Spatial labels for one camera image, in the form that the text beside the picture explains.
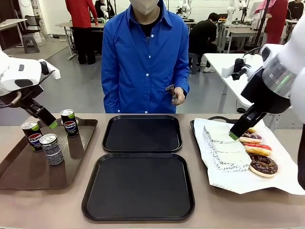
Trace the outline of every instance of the stool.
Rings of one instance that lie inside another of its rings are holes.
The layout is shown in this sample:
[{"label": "stool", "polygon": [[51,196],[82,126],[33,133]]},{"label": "stool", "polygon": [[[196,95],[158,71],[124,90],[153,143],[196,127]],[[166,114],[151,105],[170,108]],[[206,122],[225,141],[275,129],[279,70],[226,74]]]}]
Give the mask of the stool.
[{"label": "stool", "polygon": [[40,52],[38,44],[35,41],[34,34],[27,34],[22,36],[22,43],[25,53]]},{"label": "stool", "polygon": [[200,69],[200,65],[197,66],[198,58],[200,58],[200,55],[189,53],[189,59],[191,59],[191,74],[196,74]]}]

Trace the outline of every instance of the person in blue shirt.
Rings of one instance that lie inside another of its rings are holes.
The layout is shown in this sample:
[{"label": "person in blue shirt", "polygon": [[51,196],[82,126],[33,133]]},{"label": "person in blue shirt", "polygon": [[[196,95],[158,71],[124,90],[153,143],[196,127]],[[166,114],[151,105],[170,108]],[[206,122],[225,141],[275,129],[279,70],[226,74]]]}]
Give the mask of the person in blue shirt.
[{"label": "person in blue shirt", "polygon": [[[163,0],[130,0],[104,27],[106,113],[175,113],[189,92],[189,32]],[[178,100],[165,89],[174,84]]]}]

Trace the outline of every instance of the pepsi logo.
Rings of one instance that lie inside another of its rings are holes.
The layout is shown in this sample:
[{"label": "pepsi logo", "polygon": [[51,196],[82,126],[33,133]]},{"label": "pepsi logo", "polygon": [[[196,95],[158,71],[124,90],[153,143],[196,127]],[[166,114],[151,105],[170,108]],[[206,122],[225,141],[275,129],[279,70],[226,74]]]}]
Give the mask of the pepsi logo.
[{"label": "pepsi logo", "polygon": [[67,121],[64,123],[64,126],[67,130],[72,131],[76,128],[76,123],[74,121]]},{"label": "pepsi logo", "polygon": [[42,135],[39,133],[33,134],[33,135],[29,136],[29,142],[35,146],[40,145],[39,139],[41,137],[42,137]]}]

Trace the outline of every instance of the black hair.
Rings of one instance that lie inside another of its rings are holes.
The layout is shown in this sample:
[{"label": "black hair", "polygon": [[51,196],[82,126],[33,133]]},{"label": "black hair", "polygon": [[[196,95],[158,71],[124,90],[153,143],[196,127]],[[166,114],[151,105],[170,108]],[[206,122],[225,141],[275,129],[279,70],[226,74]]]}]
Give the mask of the black hair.
[{"label": "black hair", "polygon": [[218,21],[219,16],[217,13],[210,13],[208,19],[211,19],[213,22]]}]

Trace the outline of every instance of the brown tray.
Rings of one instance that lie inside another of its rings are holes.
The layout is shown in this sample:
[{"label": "brown tray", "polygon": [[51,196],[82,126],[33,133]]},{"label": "brown tray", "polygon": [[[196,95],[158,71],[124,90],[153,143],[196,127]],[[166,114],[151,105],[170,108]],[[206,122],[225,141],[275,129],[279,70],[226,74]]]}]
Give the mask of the brown tray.
[{"label": "brown tray", "polygon": [[56,120],[58,126],[53,130],[39,121],[43,135],[56,134],[65,160],[58,166],[50,166],[44,152],[33,152],[27,138],[23,137],[0,164],[0,189],[40,190],[69,186],[98,123],[95,119],[76,119],[80,134],[72,138],[67,137],[61,119]]}]

